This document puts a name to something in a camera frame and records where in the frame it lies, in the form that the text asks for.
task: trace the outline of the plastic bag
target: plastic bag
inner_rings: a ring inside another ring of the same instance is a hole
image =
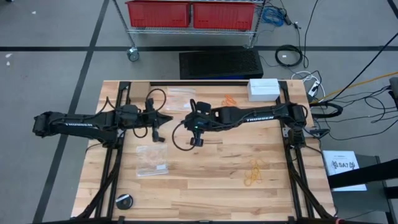
[[[189,101],[196,95],[193,88],[168,88],[167,91],[166,110],[191,111]]]
[[[167,144],[153,146],[138,146],[137,152],[137,176],[168,174]]]

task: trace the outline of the blue cable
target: blue cable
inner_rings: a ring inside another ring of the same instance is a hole
[[[281,27],[284,25],[285,15],[280,9],[274,7],[266,7],[261,15],[261,22],[272,24],[276,27]]]

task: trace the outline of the white box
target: white box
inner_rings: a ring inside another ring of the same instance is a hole
[[[255,78],[248,83],[250,102],[275,101],[280,95],[277,78]]]

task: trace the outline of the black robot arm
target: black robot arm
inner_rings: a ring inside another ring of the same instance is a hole
[[[118,130],[152,128],[152,140],[164,141],[157,128],[173,117],[159,113],[153,108],[154,101],[146,101],[146,109],[141,112],[135,105],[124,105],[112,111],[94,115],[63,114],[45,112],[36,116],[33,132],[40,137],[67,134],[89,139],[97,139],[103,147],[116,147]]]
[[[234,106],[211,108],[211,105],[204,102],[195,103],[190,101],[192,112],[186,115],[183,124],[189,131],[192,131],[192,146],[202,146],[200,138],[205,131],[226,131],[236,128],[247,122],[266,121],[279,119],[283,121],[294,132],[291,139],[296,144],[303,144],[302,128],[306,125],[307,109],[295,103],[282,103],[275,106],[263,106],[258,108],[240,109]]]

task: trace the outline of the white power strip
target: white power strip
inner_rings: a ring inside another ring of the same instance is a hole
[[[318,82],[318,81],[315,81],[315,83],[313,83],[310,91],[308,91],[308,94],[310,96],[312,96],[312,97],[315,96],[315,93],[317,92],[317,89],[318,89],[317,87],[319,86],[319,84],[320,84],[320,82]]]

